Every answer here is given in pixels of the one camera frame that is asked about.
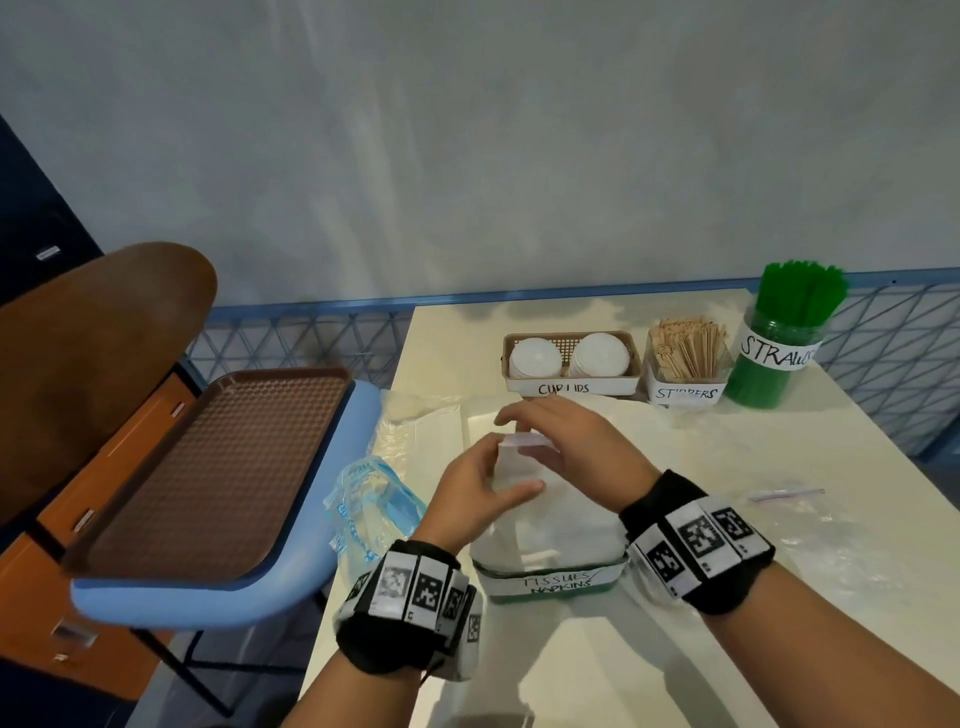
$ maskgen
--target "stack of cup lids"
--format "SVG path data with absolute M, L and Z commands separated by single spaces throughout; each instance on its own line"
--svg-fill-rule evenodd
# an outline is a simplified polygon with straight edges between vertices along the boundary
M 623 376 L 630 367 L 626 345 L 609 333 L 592 333 L 581 339 L 570 356 L 567 376 Z
M 510 354 L 511 379 L 550 379 L 560 376 L 564 359 L 552 341 L 536 336 L 521 339 Z

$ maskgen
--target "blue chair seat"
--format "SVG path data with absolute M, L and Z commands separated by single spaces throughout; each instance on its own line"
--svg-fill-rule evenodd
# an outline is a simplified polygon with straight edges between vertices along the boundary
M 340 471 L 367 454 L 380 418 L 380 391 L 354 382 L 327 440 L 316 475 L 278 553 L 227 584 L 197 585 L 116 579 L 74 579 L 70 595 L 81 614 L 144 629 L 202 630 L 244 626 L 289 609 L 333 576 L 333 521 L 324 509 Z

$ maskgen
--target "white wall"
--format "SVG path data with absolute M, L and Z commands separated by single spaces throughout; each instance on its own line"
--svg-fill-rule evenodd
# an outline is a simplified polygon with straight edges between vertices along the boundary
M 218 303 L 960 265 L 960 3 L 5 0 L 0 114 Z

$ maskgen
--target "wristband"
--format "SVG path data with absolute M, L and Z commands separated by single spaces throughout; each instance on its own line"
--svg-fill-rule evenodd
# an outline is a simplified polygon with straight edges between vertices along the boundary
M 620 520 L 631 558 L 649 567 L 673 598 L 707 615 L 740 606 L 776 551 L 721 498 L 673 471 Z
M 397 541 L 337 611 L 337 644 L 368 674 L 402 667 L 466 680 L 476 669 L 483 599 L 437 546 Z

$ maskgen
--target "blue plastic bag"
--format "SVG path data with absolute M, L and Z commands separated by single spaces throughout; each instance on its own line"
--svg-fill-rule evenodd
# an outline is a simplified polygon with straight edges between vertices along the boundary
M 396 539 L 410 538 L 426 512 L 426 504 L 375 455 L 347 465 L 324 506 L 336 527 L 330 546 L 350 582 Z

